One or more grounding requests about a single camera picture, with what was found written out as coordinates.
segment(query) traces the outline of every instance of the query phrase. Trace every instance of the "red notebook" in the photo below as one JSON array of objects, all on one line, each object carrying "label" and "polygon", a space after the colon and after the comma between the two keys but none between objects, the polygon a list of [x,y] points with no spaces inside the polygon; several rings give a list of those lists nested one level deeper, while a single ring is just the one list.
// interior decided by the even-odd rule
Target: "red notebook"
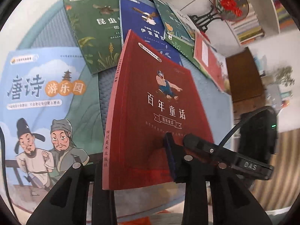
[{"label": "red notebook", "polygon": [[103,148],[103,189],[171,182],[163,147],[193,133],[213,142],[189,70],[163,57],[129,31],[115,75]]},{"label": "red notebook", "polygon": [[211,48],[205,43],[202,35],[196,31],[194,59],[203,66],[210,75],[215,85],[223,92],[225,91],[222,69],[214,56]]}]

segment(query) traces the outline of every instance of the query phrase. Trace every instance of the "metal screw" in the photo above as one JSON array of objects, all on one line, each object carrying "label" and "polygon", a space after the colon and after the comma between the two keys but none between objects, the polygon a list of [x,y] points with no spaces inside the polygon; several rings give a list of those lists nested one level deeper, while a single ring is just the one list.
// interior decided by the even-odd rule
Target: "metal screw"
[{"label": "metal screw", "polygon": [[193,157],[190,155],[186,155],[186,156],[184,156],[184,159],[189,162],[193,159]]},{"label": "metal screw", "polygon": [[72,167],[73,167],[74,169],[80,168],[80,166],[81,166],[81,163],[80,163],[80,162],[75,162],[75,163],[72,165]]},{"label": "metal screw", "polygon": [[225,163],[223,163],[223,162],[220,162],[218,164],[218,167],[221,168],[221,169],[225,169],[225,168],[227,168],[227,165]]}]

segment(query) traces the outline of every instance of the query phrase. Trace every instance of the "bird illustration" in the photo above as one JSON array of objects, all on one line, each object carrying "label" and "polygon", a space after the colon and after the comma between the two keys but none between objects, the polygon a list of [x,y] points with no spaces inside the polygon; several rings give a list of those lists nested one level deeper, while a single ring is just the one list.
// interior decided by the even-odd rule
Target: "bird illustration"
[{"label": "bird illustration", "polygon": [[111,8],[110,6],[98,6],[96,4],[93,4],[93,8],[99,9],[99,13],[101,15],[107,14],[107,15],[112,15],[114,12],[119,11],[119,8]]},{"label": "bird illustration", "polygon": [[142,19],[145,20],[148,24],[156,25],[156,22],[155,22],[155,20],[153,19],[154,17],[158,17],[158,15],[156,14],[156,12],[152,12],[152,13],[150,14],[150,13],[144,13],[143,11],[139,10],[139,9],[136,8],[136,7],[133,7],[132,9],[133,9],[134,11],[138,12],[138,13],[143,14],[143,15],[142,15]]}]

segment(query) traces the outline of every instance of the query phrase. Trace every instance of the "cartoon man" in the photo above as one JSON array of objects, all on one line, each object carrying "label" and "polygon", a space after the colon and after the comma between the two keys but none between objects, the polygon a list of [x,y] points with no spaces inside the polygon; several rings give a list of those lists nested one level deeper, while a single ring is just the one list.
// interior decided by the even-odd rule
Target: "cartoon man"
[{"label": "cartoon man", "polygon": [[156,25],[154,17],[157,17],[158,15],[155,12],[150,14],[150,13],[144,13],[143,11],[139,10],[136,7],[133,7],[132,9],[134,11],[138,12],[138,13],[141,13],[142,14],[142,19],[145,20],[148,24]]},{"label": "cartoon man", "polygon": [[21,118],[17,122],[18,142],[15,153],[19,153],[19,146],[24,152],[16,156],[20,169],[26,173],[27,180],[38,188],[50,190],[51,180],[48,173],[54,169],[54,161],[51,152],[35,147],[35,139],[45,142],[45,137],[40,134],[31,133],[25,119]]},{"label": "cartoon man", "polygon": [[72,126],[67,119],[54,119],[50,133],[54,146],[50,152],[53,155],[54,164],[58,171],[58,175],[54,177],[56,180],[59,180],[75,162],[81,162],[83,165],[89,162],[89,156],[85,150],[76,148],[72,140]]},{"label": "cartoon man", "polygon": [[175,100],[178,99],[178,96],[172,92],[171,88],[177,90],[178,92],[182,91],[182,89],[175,84],[172,84],[169,81],[165,80],[164,74],[160,70],[157,71],[156,81],[159,85],[159,90],[166,95],[167,99],[170,100],[172,99],[172,97]]}]

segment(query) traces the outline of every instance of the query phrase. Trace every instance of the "blue book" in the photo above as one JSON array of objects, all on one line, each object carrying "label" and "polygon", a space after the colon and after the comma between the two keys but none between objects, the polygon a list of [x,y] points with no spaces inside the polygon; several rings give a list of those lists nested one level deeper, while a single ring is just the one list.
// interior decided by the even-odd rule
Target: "blue book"
[{"label": "blue book", "polygon": [[122,44],[131,29],[160,54],[182,66],[180,53],[164,40],[165,27],[155,7],[138,0],[120,0],[120,20]]},{"label": "blue book", "polygon": [[104,142],[98,87],[98,74],[91,75],[78,47],[8,54],[0,87],[1,150],[16,206],[32,213],[75,162],[97,160]]}]

